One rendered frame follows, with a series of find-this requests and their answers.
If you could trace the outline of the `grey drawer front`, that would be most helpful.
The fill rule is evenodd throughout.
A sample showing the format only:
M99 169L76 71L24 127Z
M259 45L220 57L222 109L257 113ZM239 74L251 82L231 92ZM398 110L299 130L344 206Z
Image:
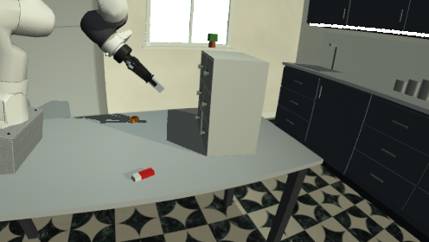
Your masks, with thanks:
M202 63L198 65L199 66L198 68L201 69L201 77L202 77L204 82L205 82L205 76L202 75L202 72L206 71L206 58L207 57L205 55L202 55Z
M205 76L205 84L210 92L212 88L213 65L214 61L207 56L206 71L203 71L203 76Z
M200 131L200 135L202 135L202 140L205 146L205 150L207 152L208 149L208 124L206 121L206 118L203 114L203 119L202 119L202 131Z
M203 114L202 108L200 109L200 107L201 107L200 102L198 102L198 116L195 115L195 119L197 119L199 131L202 130L202 114Z
M203 107L203 112L205 114L205 117L208 121L208 124L209 124L210 100L211 100L211 95L210 95L207 87L205 86L204 102L202 102L202 107Z
M202 105L202 102L204 99L204 83L202 82L201 78L200 78L200 91L197 91L197 95L199 95L199 100Z

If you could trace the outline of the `small grey chest of drawers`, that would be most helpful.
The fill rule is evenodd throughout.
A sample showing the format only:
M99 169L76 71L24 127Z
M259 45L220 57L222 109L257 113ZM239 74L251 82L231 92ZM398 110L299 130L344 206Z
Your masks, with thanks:
M214 61L207 156L255 155L270 62L238 52L202 51Z

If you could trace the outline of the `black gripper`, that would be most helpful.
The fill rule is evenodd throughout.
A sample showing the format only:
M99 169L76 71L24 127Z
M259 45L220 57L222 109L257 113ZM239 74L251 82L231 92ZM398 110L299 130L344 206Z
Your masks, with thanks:
M125 44L122 46L118 52L113 56L113 59L117 63L121 63L124 61L124 63L127 65L127 68L133 71L137 76L139 76L142 80L144 80L146 83L151 84L159 93L164 89L164 86L162 86L144 66L139 60L131 56L132 49ZM134 58L135 59L134 59ZM141 69L140 69L141 68Z

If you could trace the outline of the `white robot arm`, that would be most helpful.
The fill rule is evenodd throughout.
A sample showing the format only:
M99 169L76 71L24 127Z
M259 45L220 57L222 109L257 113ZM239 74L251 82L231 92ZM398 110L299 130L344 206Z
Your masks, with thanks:
M126 0L97 0L97 4L99 9L88 11L80 27L105 56L111 57L132 34L129 29L116 32L127 22L128 5ZM54 26L54 13L42 0L0 0L0 129L29 120L29 59L12 44L11 35L49 36Z

